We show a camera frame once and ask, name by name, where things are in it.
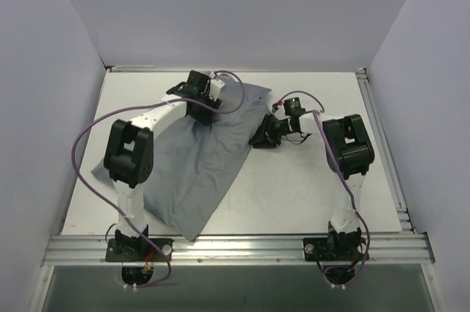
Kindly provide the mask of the grey pillowcase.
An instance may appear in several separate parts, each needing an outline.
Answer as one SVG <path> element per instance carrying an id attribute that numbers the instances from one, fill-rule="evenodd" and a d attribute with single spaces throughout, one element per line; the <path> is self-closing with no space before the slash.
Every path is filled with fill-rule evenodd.
<path id="1" fill-rule="evenodd" d="M 221 79 L 222 104 L 213 123 L 175 117 L 156 137 L 153 170 L 145 183 L 145 210 L 189 241 L 203 231 L 230 189 L 268 113 L 269 88 Z"/>

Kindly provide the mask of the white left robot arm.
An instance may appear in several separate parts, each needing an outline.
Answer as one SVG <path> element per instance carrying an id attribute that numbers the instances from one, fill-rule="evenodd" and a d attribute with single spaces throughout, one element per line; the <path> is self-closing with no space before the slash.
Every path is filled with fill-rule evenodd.
<path id="1" fill-rule="evenodd" d="M 186 81 L 171 87 L 160 107 L 154 107 L 130 120 L 116 120 L 110 129 L 104 155 L 112 186 L 117 193 L 119 215 L 115 231 L 116 247 L 131 261 L 148 254 L 148 223 L 145 219 L 143 190 L 153 169 L 153 141 L 172 122 L 190 116 L 205 126 L 214 119 L 222 103 L 225 82 L 218 77 L 190 71 Z"/>

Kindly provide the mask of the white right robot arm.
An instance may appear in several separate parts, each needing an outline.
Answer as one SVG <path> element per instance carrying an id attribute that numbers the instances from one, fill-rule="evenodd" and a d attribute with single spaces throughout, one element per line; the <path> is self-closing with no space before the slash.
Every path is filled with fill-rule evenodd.
<path id="1" fill-rule="evenodd" d="M 276 148 L 290 134 L 320 135 L 328 166 L 344 187 L 336 195 L 325 243 L 327 254 L 341 260 L 365 244 L 359 214 L 361 187 L 375 151 L 364 121 L 358 114 L 331 117 L 317 110 L 309 112 L 301 107 L 298 97 L 287 98 L 273 105 L 249 144 L 253 148 Z"/>

